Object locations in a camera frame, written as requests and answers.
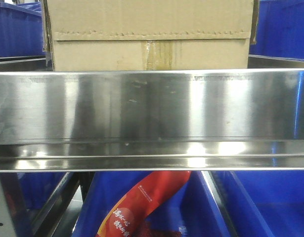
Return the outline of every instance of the reflective metal surface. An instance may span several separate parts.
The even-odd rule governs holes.
[[[35,237],[53,236],[79,186],[77,173],[66,173],[32,222]]]
[[[304,168],[304,70],[0,73],[0,171]]]
[[[18,59],[0,61],[0,72],[26,72],[26,71],[51,71],[51,68],[46,68],[46,59]]]
[[[304,60],[250,55],[248,68],[304,68]]]

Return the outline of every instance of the stainless steel shelf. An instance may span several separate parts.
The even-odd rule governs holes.
[[[0,73],[0,172],[304,169],[304,69]]]

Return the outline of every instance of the red bag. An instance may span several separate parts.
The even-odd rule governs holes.
[[[130,237],[144,219],[188,181],[190,171],[154,171],[111,209],[96,237]]]

